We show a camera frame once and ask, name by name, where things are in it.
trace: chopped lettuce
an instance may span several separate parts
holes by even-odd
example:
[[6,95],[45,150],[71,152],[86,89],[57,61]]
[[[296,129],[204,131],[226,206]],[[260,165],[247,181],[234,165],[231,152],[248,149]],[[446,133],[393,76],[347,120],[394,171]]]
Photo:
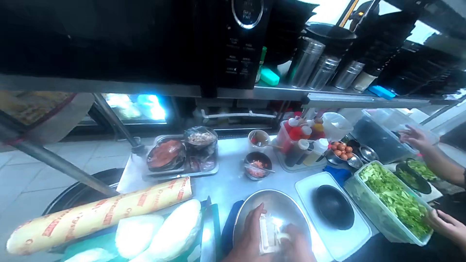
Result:
[[409,173],[403,170],[398,170],[397,172],[405,180],[406,183],[408,183],[410,186],[416,189],[419,189],[419,184],[413,176],[411,176]]
[[408,166],[418,172],[426,180],[432,181],[437,179],[437,176],[421,161],[408,160]]
[[422,218],[427,209],[409,195],[398,178],[377,163],[365,167],[359,176],[374,194],[419,239],[430,232]]

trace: white cutting board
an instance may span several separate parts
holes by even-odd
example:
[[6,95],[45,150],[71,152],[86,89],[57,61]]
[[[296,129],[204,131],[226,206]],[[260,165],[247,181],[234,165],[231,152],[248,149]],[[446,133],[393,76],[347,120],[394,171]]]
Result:
[[[354,211],[354,224],[348,230],[339,230],[331,226],[313,203],[316,190],[322,185],[330,185],[340,190],[348,199]],[[358,251],[372,236],[369,225],[361,216],[347,193],[337,184],[328,172],[321,172],[296,182],[296,190],[304,203],[315,230],[325,247],[336,261],[343,261]]]

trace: deli meat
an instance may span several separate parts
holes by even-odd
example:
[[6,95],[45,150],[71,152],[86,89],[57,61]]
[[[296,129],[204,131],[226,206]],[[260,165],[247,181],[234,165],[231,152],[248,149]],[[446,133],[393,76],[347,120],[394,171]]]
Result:
[[163,142],[149,153],[147,164],[150,167],[161,167],[172,161],[180,152],[183,144],[178,140]]

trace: hand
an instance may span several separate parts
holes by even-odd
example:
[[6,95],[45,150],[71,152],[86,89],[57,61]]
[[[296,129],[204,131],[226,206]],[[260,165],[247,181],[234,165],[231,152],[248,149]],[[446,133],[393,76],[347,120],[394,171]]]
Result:
[[306,238],[299,232],[299,229],[289,224],[285,229],[285,233],[288,233],[291,237],[291,241],[282,238],[281,244],[285,251],[285,254],[290,258],[292,262],[316,262],[314,254],[310,249],[309,243]]
[[240,242],[236,243],[232,251],[223,262],[270,262],[272,254],[259,254],[260,244],[260,214],[266,214],[264,203],[249,212],[244,222],[244,231]]
[[409,143],[418,150],[431,145],[430,141],[421,130],[408,124],[406,127],[409,129],[398,131],[401,143]]
[[460,248],[466,248],[466,226],[463,223],[441,210],[435,209],[428,214],[426,222],[436,232],[449,238],[459,245]]

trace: cling film roll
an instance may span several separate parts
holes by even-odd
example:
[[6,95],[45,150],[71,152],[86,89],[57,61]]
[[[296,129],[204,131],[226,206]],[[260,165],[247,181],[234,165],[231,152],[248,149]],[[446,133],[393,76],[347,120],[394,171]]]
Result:
[[48,214],[18,226],[7,241],[7,251],[28,255],[46,250],[113,226],[120,219],[148,214],[191,196],[191,179],[186,177]]

